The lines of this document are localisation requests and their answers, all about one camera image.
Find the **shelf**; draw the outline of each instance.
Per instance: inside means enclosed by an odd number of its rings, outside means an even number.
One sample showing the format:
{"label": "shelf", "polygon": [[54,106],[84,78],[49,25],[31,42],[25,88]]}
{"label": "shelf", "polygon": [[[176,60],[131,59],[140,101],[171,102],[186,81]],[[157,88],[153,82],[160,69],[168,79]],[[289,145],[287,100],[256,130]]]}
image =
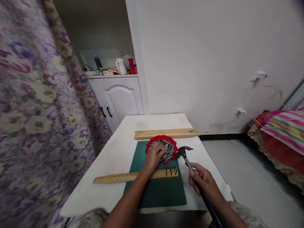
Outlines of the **shelf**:
{"label": "shelf", "polygon": [[87,79],[97,79],[97,78],[129,78],[138,77],[138,74],[116,74],[116,75],[88,75]]}

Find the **white jug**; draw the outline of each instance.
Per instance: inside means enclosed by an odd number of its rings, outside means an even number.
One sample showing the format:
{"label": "white jug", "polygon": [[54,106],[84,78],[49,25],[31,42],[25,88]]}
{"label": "white jug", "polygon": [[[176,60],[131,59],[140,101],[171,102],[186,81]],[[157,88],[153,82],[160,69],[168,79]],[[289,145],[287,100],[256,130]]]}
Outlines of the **white jug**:
{"label": "white jug", "polygon": [[122,58],[116,59],[116,67],[117,67],[119,74],[127,74],[127,69],[124,64],[124,60]]}

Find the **black handle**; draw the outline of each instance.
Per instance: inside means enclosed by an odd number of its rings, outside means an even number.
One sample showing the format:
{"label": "black handle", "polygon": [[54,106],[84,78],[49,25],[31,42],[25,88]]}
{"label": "black handle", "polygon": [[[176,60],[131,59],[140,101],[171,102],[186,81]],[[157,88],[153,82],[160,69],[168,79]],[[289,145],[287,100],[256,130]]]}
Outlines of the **black handle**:
{"label": "black handle", "polygon": [[209,213],[212,217],[212,220],[215,223],[216,228],[223,228],[223,226],[222,226],[222,224],[221,224],[221,222],[220,222],[212,204],[209,202],[206,195],[204,194],[204,191],[203,191],[202,187],[198,183],[196,183],[196,186],[199,188],[200,195],[202,196],[203,201],[206,204],[206,207],[207,207],[207,209],[208,209],[208,211],[209,211]]}
{"label": "black handle", "polygon": [[100,107],[100,110],[101,110],[103,116],[104,116],[104,117],[107,117],[107,116],[104,114],[104,111],[102,110],[102,107]]}
{"label": "black handle", "polygon": [[111,115],[110,111],[109,111],[109,107],[107,107],[107,110],[108,110],[108,113],[109,113],[110,117],[113,117],[113,116]]}

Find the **hand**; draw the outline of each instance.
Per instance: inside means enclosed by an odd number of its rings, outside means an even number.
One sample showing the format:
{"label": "hand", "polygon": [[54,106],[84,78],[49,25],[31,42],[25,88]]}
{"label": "hand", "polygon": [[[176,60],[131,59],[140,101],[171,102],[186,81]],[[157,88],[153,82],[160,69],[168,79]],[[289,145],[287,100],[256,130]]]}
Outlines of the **hand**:
{"label": "hand", "polygon": [[190,186],[193,186],[196,194],[200,196],[199,188],[196,185],[199,184],[206,197],[215,208],[220,208],[224,203],[227,203],[212,174],[197,163],[190,162],[190,164],[192,168],[196,168],[193,172],[191,170],[189,171],[189,184]]}
{"label": "hand", "polygon": [[152,146],[149,152],[147,153],[146,162],[143,168],[147,170],[150,174],[152,174],[164,154],[165,151],[163,147],[161,147],[160,145]]}

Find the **striped blanket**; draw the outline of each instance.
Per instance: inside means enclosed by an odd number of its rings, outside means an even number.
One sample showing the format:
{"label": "striped blanket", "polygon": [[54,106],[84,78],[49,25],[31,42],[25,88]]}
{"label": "striped blanket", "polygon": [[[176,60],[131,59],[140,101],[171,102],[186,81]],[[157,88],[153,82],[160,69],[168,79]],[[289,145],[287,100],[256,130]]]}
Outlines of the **striped blanket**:
{"label": "striped blanket", "polygon": [[271,112],[262,123],[262,131],[304,155],[304,110]]}

